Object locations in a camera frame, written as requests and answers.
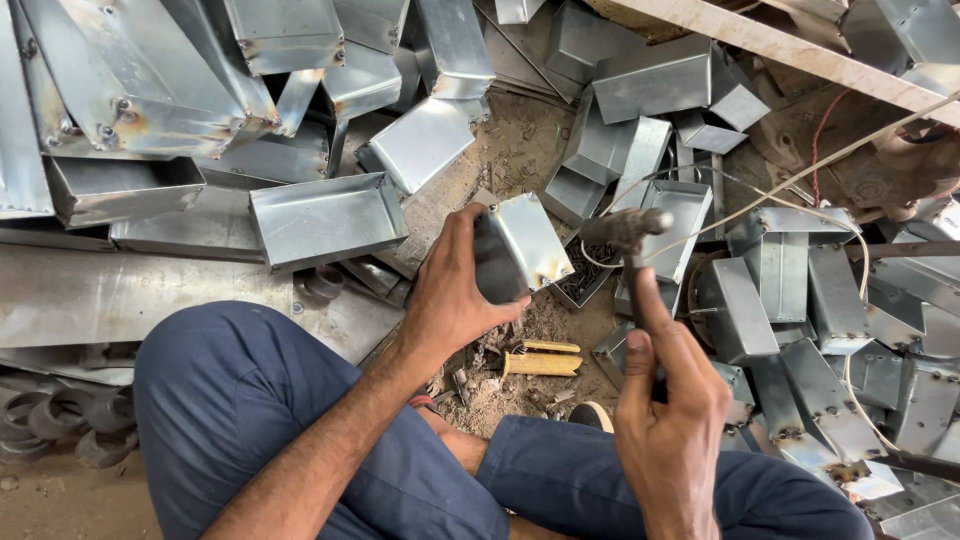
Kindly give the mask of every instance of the leg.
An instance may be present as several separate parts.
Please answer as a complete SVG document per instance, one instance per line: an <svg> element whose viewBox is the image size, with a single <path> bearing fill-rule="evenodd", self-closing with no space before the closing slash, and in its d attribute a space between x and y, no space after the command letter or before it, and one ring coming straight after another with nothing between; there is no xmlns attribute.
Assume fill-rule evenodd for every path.
<svg viewBox="0 0 960 540"><path fill-rule="evenodd" d="M222 302L161 322L137 356L147 480L166 536L199 536L234 495L359 378L288 318ZM404 407L322 538L506 538L496 500Z"/></svg>
<svg viewBox="0 0 960 540"><path fill-rule="evenodd" d="M643 532L613 437L601 430L506 416L476 478L501 504L551 530L611 539ZM720 453L714 508L725 540L874 537L863 514L839 493L761 454Z"/></svg>

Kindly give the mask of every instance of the workshop floor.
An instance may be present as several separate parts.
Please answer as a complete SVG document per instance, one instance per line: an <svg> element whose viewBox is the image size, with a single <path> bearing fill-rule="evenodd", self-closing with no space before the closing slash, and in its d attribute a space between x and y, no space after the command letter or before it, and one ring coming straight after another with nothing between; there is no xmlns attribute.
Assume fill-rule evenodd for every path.
<svg viewBox="0 0 960 540"><path fill-rule="evenodd" d="M514 94L492 91L488 98L491 120L477 127L476 142L437 182L458 191L478 184L490 189L490 176L482 174L489 163L496 173L492 191L501 199L538 189L565 147L561 129L570 128L573 113ZM555 224L561 234L566 233L563 225ZM613 328L611 285L598 291L579 312L567 311L542 291L524 318L524 337L570 341L584 350L583 380L576 397L564 402L567 406L585 399L615 405L615 390L589 358L589 351ZM449 373L462 367L466 357L463 353L452 357L444 370ZM539 413L526 399L530 390L552 397L570 384L561 378L511 376L505 389L495 390L484 380L498 378L498 373L476 370L469 375L477 383L473 407L466 410L450 400L442 412L461 429L486 436L503 414ZM54 454L34 465L0 466L2 536L11 540L161 538L140 452L117 467L94 471L77 463L72 448L61 443Z"/></svg>

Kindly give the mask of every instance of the right hand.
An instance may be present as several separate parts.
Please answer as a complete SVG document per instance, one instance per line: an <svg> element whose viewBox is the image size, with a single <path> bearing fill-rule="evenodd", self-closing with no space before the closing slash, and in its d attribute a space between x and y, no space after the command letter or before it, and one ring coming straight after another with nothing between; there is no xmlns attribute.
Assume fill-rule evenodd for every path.
<svg viewBox="0 0 960 540"><path fill-rule="evenodd" d="M420 266L420 281L397 336L398 350L418 359L418 384L485 331L516 320L530 297L495 306L480 294L473 259L473 221L480 203L449 214Z"/></svg>
<svg viewBox="0 0 960 540"><path fill-rule="evenodd" d="M730 389L690 330L667 312L653 268L640 269L637 296L646 331L627 334L623 389L613 440L651 540L714 540L713 484ZM657 363L667 401L651 401Z"/></svg>

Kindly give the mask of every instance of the wooden plank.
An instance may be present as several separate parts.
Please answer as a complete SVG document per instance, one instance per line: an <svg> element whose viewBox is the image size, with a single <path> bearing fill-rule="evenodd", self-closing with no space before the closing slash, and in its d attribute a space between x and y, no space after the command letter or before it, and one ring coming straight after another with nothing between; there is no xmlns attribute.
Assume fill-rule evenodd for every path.
<svg viewBox="0 0 960 540"><path fill-rule="evenodd" d="M907 110L923 110L945 97L704 0L607 2L626 10L652 15L693 32L792 65ZM930 116L951 126L960 127L960 103L950 103L935 110Z"/></svg>
<svg viewBox="0 0 960 540"><path fill-rule="evenodd" d="M897 257L960 257L960 242L904 242L901 244L874 244L870 247L870 258ZM850 244L844 246L847 257L857 261L863 258L863 246Z"/></svg>

